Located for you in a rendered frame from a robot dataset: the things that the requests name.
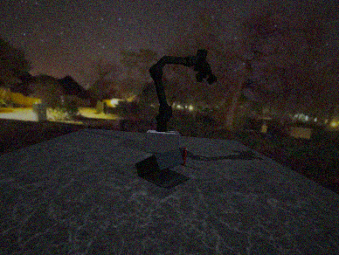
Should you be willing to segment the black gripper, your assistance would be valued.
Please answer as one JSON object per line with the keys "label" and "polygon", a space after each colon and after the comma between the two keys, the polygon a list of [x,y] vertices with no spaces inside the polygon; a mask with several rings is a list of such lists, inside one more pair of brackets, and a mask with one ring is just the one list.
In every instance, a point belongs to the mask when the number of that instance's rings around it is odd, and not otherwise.
{"label": "black gripper", "polygon": [[201,73],[202,73],[205,77],[208,75],[208,77],[209,77],[209,78],[207,79],[208,83],[212,84],[212,83],[214,83],[214,82],[217,82],[216,76],[215,76],[214,74],[211,75],[211,68],[210,68],[208,62],[205,60],[205,61],[203,61],[203,63],[205,63],[205,69],[204,69],[204,71],[201,72]]}

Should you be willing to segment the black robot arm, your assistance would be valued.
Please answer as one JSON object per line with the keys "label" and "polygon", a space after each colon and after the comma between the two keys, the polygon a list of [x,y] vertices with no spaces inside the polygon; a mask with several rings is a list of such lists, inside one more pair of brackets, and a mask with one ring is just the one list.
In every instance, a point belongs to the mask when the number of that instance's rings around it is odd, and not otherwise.
{"label": "black robot arm", "polygon": [[167,121],[170,120],[172,116],[172,107],[168,105],[164,88],[163,88],[163,67],[166,64],[175,64],[175,65],[184,65],[188,67],[195,66],[194,71],[200,71],[196,78],[198,82],[202,82],[206,77],[201,73],[205,69],[205,61],[207,56],[207,51],[203,49],[197,50],[197,55],[188,56],[188,57],[173,57],[173,56],[162,56],[161,59],[149,68],[149,74],[152,79],[155,81],[157,97],[159,100],[159,114],[156,116],[157,121],[157,130],[158,132],[167,132]]}

